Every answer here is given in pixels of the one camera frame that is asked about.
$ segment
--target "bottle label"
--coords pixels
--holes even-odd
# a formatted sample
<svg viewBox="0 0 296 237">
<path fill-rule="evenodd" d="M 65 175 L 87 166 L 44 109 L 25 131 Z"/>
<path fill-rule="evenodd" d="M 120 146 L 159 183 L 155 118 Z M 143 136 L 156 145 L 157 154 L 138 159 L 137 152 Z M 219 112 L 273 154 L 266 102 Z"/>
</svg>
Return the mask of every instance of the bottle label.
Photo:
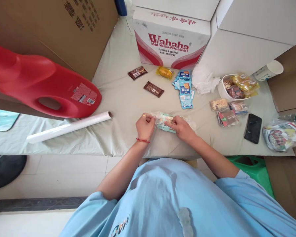
<svg viewBox="0 0 296 237">
<path fill-rule="evenodd" d="M 80 85 L 73 90 L 73 95 L 71 96 L 71 98 L 82 104 L 91 106 L 95 103 L 97 96 L 98 94 L 96 92 L 91 90 L 85 84 L 80 83 Z"/>
</svg>

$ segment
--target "red detergent bottle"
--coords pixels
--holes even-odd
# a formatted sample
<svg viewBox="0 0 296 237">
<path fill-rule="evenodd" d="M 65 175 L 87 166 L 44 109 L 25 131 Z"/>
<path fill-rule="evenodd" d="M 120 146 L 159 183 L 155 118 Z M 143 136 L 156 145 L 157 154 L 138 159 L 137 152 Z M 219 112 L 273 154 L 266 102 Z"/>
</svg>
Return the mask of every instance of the red detergent bottle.
<svg viewBox="0 0 296 237">
<path fill-rule="evenodd" d="M 0 46 L 0 92 L 45 114 L 63 118 L 90 116 L 102 96 L 95 85 L 76 72 L 38 55 L 20 55 Z M 43 105 L 41 98 L 60 104 Z"/>
</svg>

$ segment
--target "plastic wrap roll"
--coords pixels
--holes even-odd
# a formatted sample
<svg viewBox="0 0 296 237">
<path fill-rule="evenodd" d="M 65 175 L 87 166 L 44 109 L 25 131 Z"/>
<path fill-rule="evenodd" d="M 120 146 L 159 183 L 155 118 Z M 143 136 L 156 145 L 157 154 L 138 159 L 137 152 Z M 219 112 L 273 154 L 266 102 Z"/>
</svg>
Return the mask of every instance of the plastic wrap roll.
<svg viewBox="0 0 296 237">
<path fill-rule="evenodd" d="M 55 138 L 66 133 L 70 133 L 81 128 L 85 128 L 87 126 L 100 123 L 111 118 L 112 113 L 107 111 L 98 115 L 93 115 L 91 117 L 81 119 L 79 121 L 75 121 L 73 123 L 65 124 L 56 128 L 52 128 L 40 133 L 30 135 L 26 138 L 26 141 L 32 144 L 37 142 L 43 142 L 48 139 Z"/>
</svg>

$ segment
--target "hand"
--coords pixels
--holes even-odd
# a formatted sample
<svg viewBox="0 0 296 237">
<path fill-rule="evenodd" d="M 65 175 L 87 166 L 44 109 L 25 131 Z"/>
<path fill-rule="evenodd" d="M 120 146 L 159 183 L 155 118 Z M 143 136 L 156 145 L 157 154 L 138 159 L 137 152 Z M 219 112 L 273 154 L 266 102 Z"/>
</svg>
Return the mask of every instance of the hand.
<svg viewBox="0 0 296 237">
<path fill-rule="evenodd" d="M 136 122 L 136 128 L 138 132 L 138 139 L 150 141 L 152 134 L 155 130 L 156 117 L 144 113 L 140 119 Z"/>
<path fill-rule="evenodd" d="M 195 139 L 195 132 L 190 127 L 190 125 L 180 116 L 175 116 L 172 120 L 173 123 L 169 123 L 167 121 L 164 122 L 165 125 L 174 129 L 177 133 L 178 138 L 180 140 L 189 144 L 192 140 Z"/>
</svg>

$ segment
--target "wahaha box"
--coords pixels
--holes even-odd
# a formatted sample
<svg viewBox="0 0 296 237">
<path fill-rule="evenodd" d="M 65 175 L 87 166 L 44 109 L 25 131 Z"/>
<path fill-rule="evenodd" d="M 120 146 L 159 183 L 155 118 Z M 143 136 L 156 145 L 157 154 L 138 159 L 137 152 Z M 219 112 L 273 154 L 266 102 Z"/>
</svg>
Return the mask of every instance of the wahaha box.
<svg viewBox="0 0 296 237">
<path fill-rule="evenodd" d="M 133 25 L 143 63 L 192 69 L 209 38 L 210 22 L 136 7 Z"/>
</svg>

